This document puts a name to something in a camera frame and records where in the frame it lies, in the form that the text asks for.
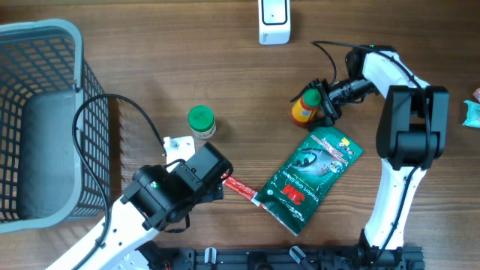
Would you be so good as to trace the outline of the teal wet wipes packet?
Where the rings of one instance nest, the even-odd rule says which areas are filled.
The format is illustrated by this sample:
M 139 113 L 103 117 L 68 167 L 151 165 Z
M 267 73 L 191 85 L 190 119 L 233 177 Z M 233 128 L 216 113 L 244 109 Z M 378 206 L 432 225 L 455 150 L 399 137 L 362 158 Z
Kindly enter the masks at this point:
M 464 103 L 467 105 L 467 111 L 463 126 L 480 128 L 480 105 L 470 100 L 465 100 Z

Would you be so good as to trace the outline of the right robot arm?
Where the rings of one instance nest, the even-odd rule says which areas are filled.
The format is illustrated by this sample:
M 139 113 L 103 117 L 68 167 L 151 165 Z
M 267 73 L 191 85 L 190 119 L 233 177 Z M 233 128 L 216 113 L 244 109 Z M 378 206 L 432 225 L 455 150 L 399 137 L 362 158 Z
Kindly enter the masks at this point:
M 345 104 L 371 93 L 385 103 L 376 132 L 382 174 L 370 220 L 353 246 L 325 247 L 320 269 L 423 269 L 421 247 L 404 244 L 404 227 L 420 181 L 445 148 L 449 92 L 419 79 L 391 46 L 349 44 L 348 78 L 315 79 L 305 89 L 320 95 L 323 116 L 308 130 L 331 127 Z

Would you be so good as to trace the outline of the green lid spice jar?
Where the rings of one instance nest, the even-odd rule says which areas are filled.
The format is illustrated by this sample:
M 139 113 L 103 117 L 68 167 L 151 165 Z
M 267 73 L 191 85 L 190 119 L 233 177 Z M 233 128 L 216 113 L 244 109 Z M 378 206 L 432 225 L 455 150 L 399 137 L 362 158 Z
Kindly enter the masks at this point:
M 188 113 L 187 121 L 193 135 L 199 139 L 206 140 L 215 134 L 215 115 L 208 106 L 193 107 Z

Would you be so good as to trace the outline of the red sauce bottle green cap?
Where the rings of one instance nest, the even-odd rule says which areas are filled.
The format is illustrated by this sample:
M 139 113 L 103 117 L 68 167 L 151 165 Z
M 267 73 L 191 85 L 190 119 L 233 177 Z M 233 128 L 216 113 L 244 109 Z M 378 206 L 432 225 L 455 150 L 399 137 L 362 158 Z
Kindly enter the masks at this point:
M 322 97 L 315 88 L 308 88 L 297 99 L 291 109 L 291 119 L 299 126 L 305 126 L 312 121 L 321 104 Z

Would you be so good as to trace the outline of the small red white packet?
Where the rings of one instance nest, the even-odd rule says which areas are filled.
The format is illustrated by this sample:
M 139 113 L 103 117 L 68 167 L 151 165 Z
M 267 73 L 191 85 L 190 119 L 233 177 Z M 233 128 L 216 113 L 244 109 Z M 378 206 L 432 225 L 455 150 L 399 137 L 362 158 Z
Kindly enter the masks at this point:
M 477 88 L 472 95 L 478 102 L 480 102 L 480 88 Z

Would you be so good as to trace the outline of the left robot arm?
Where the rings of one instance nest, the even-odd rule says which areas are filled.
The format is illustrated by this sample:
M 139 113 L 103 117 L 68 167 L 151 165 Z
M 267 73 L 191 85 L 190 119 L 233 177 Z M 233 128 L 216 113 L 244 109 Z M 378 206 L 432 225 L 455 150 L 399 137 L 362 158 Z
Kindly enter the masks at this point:
M 141 167 L 109 215 L 50 268 L 112 269 L 170 224 L 186 221 L 232 172 L 233 165 L 210 142 L 187 160 Z

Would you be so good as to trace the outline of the green 3M gloves packet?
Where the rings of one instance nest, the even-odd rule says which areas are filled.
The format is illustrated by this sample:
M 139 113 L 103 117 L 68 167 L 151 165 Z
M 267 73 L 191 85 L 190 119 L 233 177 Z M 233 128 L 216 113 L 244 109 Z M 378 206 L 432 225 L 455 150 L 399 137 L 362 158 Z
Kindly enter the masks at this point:
M 318 127 L 300 143 L 255 200 L 297 236 L 363 148 L 335 127 Z

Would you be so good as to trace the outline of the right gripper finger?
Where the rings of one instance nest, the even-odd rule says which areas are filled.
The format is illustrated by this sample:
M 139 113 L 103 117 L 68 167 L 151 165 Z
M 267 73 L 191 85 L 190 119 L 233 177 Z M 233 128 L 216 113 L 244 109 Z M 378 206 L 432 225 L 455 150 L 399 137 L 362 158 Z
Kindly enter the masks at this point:
M 304 93 L 307 91 L 307 90 L 310 90 L 310 89 L 313 89 L 313 90 L 317 90 L 318 89 L 318 86 L 321 85 L 321 82 L 319 79 L 314 79 L 312 81 L 310 81 L 295 97 L 293 97 L 290 101 L 291 102 L 294 102 L 294 101 L 297 101 L 301 96 L 304 95 Z
M 335 120 L 331 117 L 323 116 L 307 124 L 307 129 L 313 131 L 315 128 L 327 128 L 335 124 Z

